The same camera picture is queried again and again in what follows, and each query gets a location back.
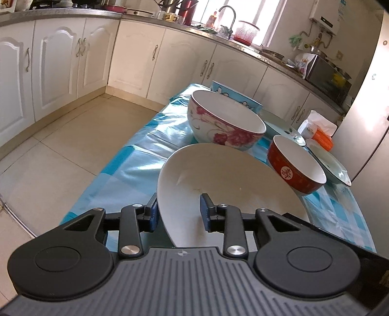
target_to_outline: blue bowl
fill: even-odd
[[[256,114],[258,114],[259,111],[262,109],[262,104],[260,104],[256,101],[254,101],[253,99],[239,93],[238,91],[235,91],[231,88],[228,88],[227,86],[225,86],[219,82],[212,81],[212,85],[210,88],[211,88],[211,91],[213,91],[213,92],[226,95],[229,98],[243,104],[245,107],[248,107],[251,111],[253,111]]]

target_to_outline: refrigerator door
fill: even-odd
[[[385,12],[377,48],[361,89],[335,132],[331,153],[353,180],[386,134],[389,121],[389,15]]]
[[[389,136],[352,183],[351,191],[369,227],[378,254],[389,258]]]

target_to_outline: water heater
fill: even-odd
[[[339,4],[340,0],[315,0],[309,16],[310,20],[323,26],[327,31],[336,35],[339,31]]]

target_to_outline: red plastic basket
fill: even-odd
[[[259,28],[256,25],[246,21],[238,21],[238,22],[239,25],[237,31],[235,32],[234,40],[242,44],[245,44],[247,46],[250,46],[252,40],[258,34]]]

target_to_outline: dish soap bottle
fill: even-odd
[[[217,18],[217,11],[215,11],[213,14],[210,15],[207,23],[205,24],[205,27],[214,27],[214,23],[216,21],[216,18]]]

